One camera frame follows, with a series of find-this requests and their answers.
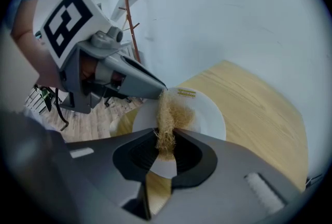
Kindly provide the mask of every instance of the wooden coat rack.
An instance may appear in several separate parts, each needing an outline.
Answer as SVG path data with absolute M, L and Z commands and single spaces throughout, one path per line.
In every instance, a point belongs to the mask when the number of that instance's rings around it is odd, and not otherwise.
M 128 23 L 129 23 L 129 29 L 130 29 L 131 37 L 132 37 L 133 43 L 134 43 L 136 59 L 140 63 L 141 59 L 140 59 L 140 55 L 139 55 L 139 50 L 137 48 L 137 43 L 136 43 L 136 38 L 135 38 L 135 33 L 134 33 L 134 29 L 139 25 L 139 23 L 137 23 L 135 26 L 133 26 L 133 23 L 131 20 L 131 15 L 130 15 L 129 0 L 124 0 L 124 2 L 126 4 L 126 7 L 119 7 L 119 8 L 122 10 L 125 10 L 127 12 L 126 20 L 128 20 Z

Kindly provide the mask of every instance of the wooden floor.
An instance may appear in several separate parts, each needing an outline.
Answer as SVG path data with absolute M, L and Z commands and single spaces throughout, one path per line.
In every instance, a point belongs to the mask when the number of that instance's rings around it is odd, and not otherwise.
M 127 112 L 143 104 L 139 98 L 130 98 L 131 103 L 118 98 L 109 100 L 110 106 L 106 108 L 104 99 L 92 109 L 90 114 L 81 114 L 66 109 L 61 109 L 63 117 L 69 122 L 67 128 L 62 131 L 62 136 L 67 142 L 86 141 L 110 137 L 109 125 Z M 46 121 L 58 131 L 64 126 L 55 105 L 52 110 L 44 110 L 41 115 Z

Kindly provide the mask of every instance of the wooden table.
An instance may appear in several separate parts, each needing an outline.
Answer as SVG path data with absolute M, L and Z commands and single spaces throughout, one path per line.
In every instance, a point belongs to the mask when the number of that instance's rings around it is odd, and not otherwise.
M 180 87 L 203 92 L 219 107 L 226 140 L 244 146 L 282 172 L 301 191 L 308 173 L 305 126 L 298 110 L 257 76 L 223 61 Z M 138 109 L 125 114 L 117 135 L 132 132 Z M 156 214 L 170 197 L 171 180 L 148 173 L 150 211 Z

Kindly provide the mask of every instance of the white plate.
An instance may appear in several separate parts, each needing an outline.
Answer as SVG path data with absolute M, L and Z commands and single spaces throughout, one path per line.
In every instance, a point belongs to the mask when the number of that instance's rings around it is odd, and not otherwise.
M 226 140 L 226 126 L 223 115 L 208 96 L 188 88 L 169 88 L 168 91 L 195 111 L 195 119 L 188 130 Z M 134 120 L 133 132 L 157 127 L 158 104 L 158 100 L 148 100 L 140 107 Z M 163 161 L 157 158 L 150 171 L 161 177 L 171 179 L 176 176 L 175 159 Z

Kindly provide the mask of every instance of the black cable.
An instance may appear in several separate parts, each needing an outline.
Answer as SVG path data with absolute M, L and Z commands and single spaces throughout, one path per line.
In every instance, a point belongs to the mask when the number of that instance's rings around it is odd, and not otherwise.
M 59 114 L 61 120 L 65 122 L 64 127 L 60 129 L 60 131 L 63 131 L 69 125 L 69 122 L 62 115 L 62 112 L 61 112 L 61 109 L 60 109 L 60 106 L 59 106 L 58 93 L 59 93 L 59 89 L 56 89 L 56 108 L 57 108 L 57 111 L 58 111 L 58 114 Z

